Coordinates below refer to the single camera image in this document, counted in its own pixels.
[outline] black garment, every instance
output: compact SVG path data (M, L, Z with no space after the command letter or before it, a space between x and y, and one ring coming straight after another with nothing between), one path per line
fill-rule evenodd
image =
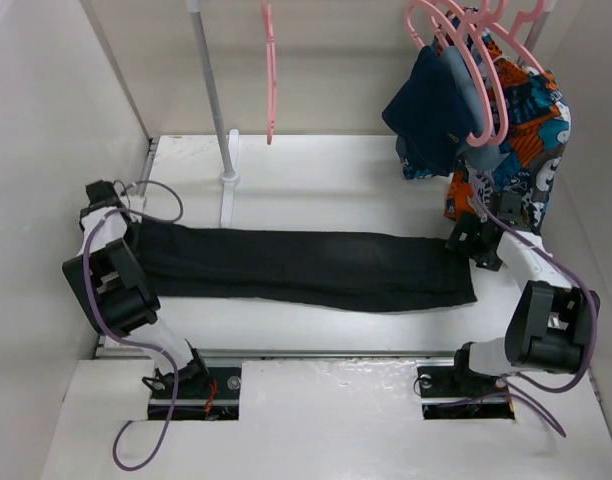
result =
M142 222L137 256L164 297L266 298L364 312L476 301L444 240L375 233L192 229Z

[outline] screw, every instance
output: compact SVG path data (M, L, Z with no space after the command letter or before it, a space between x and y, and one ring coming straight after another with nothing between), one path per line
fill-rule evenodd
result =
M431 380L432 378L430 375L428 375L427 373L423 373L419 376L419 386L422 387L424 390L428 390L430 387L433 386Z
M239 390L239 388L242 386L242 379L233 375L228 379L226 385L228 386L229 390Z

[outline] pink hanger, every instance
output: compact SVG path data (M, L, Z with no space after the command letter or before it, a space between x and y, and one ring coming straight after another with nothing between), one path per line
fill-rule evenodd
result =
M494 128L491 128L491 137L486 141L488 145L500 145L506 135L508 134L508 111L506 109L506 101L504 100L504 91L502 88L502 84L499 81L499 76L497 75L497 70L495 69L494 59L491 58L490 52L486 45L484 44L484 40L482 39L482 32L484 28L487 26L486 20L497 21L499 20L504 11L506 10L506 1L501 0L497 4L497 8L494 12L490 12L490 0L482 0L480 7L477 12L473 12L472 10L464 11L462 7L460 7L454 0L430 0L433 4L437 4L437 2L441 2L445 4L451 12L459 18L459 28L457 29L457 35L459 39L463 41L466 35L469 35L473 40L473 44L479 54L482 57L482 63L486 68L486 73L490 79L491 86L493 88L493 93L495 95L495 102L497 103L497 114L499 117L499 128L497 132L495 132ZM431 17L431 23L433 24L434 30L438 30L439 26L434 17ZM481 73L478 70L478 77L481 77ZM484 112L490 111L490 102L488 100L488 95L486 95L485 99L482 101L482 108Z
M408 5L408 8L406 9L406 26L408 27L408 31L410 33L411 38L413 39L413 41L415 42L415 44L420 50L424 47L425 44L422 41L422 39L419 37L419 34L413 28L413 25L410 21L410 14L415 7L422 7L424 10L426 10L431 15L432 24L433 24L437 39L442 44L442 46L446 48L448 47L449 44L444 38L443 32L441 31L440 27L444 28L444 32L446 32L450 36L450 38L453 40L453 44L455 45L455 47L457 47L457 49L459 50L459 53L461 53L462 58L464 59L464 63L466 64L466 67L468 68L468 71L470 72L473 82L475 83L475 88L477 90L479 99L482 102L482 106L484 107L483 108L484 116L485 116L484 128L482 130L481 135L479 137L475 137L471 133L468 135L468 138L466 139L466 141L468 142L469 145L473 147L481 147L482 145L485 145L487 143L492 143L492 142L497 142L497 143L493 143L493 145L499 145L504 140L508 132L508 113L506 111L506 102L504 101L502 87L501 87L501 84L499 83L499 78L495 70L495 65L492 59L490 58L488 49L484 45L484 41L482 40L481 36L471 35L471 37L473 38L473 42L475 43L475 46L477 47L477 50L480 52L482 56L482 61L490 74L490 80L493 85L493 89L495 91L495 97L498 100L499 99L502 100L501 102L498 101L500 130L495 137L491 138L491 135L493 133L493 114L490 109L490 102L488 101L488 95L486 93L486 86L484 85L484 80L482 79L479 69L477 68L475 59L473 58L468 47L464 43L464 35L466 33L474 34L475 32L475 27L471 25L467 20L472 21L472 20L478 20L478 19L484 18L486 14L488 13L488 7L490 4L490 0L482 0L482 8L480 11L466 12L466 13L464 13L461 7L457 5L457 3L455 3L454 1L452 0L442 0L442 1L444 1L445 3L448 3L451 6L451 8L455 10L455 14L460 16L461 23L459 25L459 30L455 29L455 27L450 22L450 20L446 18L446 16L442 13L442 11L439 8L435 6L435 3L437 3L437 0L430 0L430 1L411 0L410 4Z
M266 0L261 0L262 19L266 30L266 67L268 69L268 125L266 128L266 143L273 142L275 133L275 112L277 111L277 65L275 57L275 32L271 6Z
M544 73L544 67L539 64L530 50L528 50L523 43L517 40L517 34L524 23L532 23L542 16L546 10L547 2L548 0L537 0L537 5L535 5L535 8L530 12L525 10L520 10L517 12L517 16L515 17L515 20L513 20L513 25L510 27L510 30L506 30L497 22L499 22L499 19L506 9L507 0L499 0L497 10L495 12L488 13L488 15L484 18L484 21L481 22L482 25L479 26L478 30L481 32L484 27L488 27L491 32L504 40L513 50L515 50L519 57L524 60L526 65L533 67L539 73Z

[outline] white platform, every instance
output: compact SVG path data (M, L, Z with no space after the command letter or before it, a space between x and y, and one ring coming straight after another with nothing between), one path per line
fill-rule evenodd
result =
M152 363L82 361L42 480L612 480L612 443L588 381L540 395L566 428L562 439L521 404L515 422L422 420L414 367L395 359L247 362L239 421L173 422L155 460L124 473L112 441L122 420L144 418L139 377ZM131 425L122 460L143 460L160 428Z
M233 226L372 231L446 237L446 180L406 182L390 137L241 137ZM221 163L213 137L164 137L152 178L183 197L183 223L217 227ZM147 190L147 211L174 200ZM319 352L454 351L505 333L519 289L504 271L473 269L479 301L401 315L340 312L256 300L162 298L162 316L195 346ZM174 422L156 460L123 473L111 446L123 421L144 419L140 384L150 360L82 361L70 385L43 480L77 479L602 479L612 443L586 379L560 396L526 386L557 416L561 439L524 405L517 421L424 421L414 360L244 364L238 422ZM540 378L562 384L565 378ZM154 445L160 422L132 425L130 464Z
M338 230L447 238L447 179L406 181L393 137L241 136L233 228ZM217 227L222 167L215 137L162 137L151 178L182 196L182 223ZM174 200L149 187L147 212ZM406 314L351 313L260 300L161 298L161 315L203 349L450 352L503 336L519 299L506 272L473 269L478 302Z

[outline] metal pole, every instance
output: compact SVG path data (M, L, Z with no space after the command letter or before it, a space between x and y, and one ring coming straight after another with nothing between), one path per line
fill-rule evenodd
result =
M542 13L541 17L533 22L533 25L530 27L530 31L528 32L528 36L526 37L526 41L524 42L524 46L528 49L529 52L533 52L535 45L537 45L537 40L539 40L539 36L542 34L542 30L544 29L544 25L546 25L546 20L550 16L550 13L555 9L555 5L557 5L557 0L550 0L548 5L544 9L544 13ZM524 61L520 58L517 61L517 64L521 67L524 65Z
M210 110L213 114L215 133L217 134L217 142L219 143L219 151L222 154L222 162L224 163L224 175L222 178L226 182L233 182L237 180L238 175L233 168L233 162L230 159L228 138L226 136L226 130L224 129L222 111L219 106L215 77L213 76L213 69L210 65L208 44L206 43L206 34L204 32L204 23L202 22L199 0L186 0L186 6L188 7L188 12L190 13L190 17L193 22L193 30L195 31L195 39L197 40L197 47L199 48L199 56L202 60L204 81L206 82L206 93L208 94L208 100L210 101Z

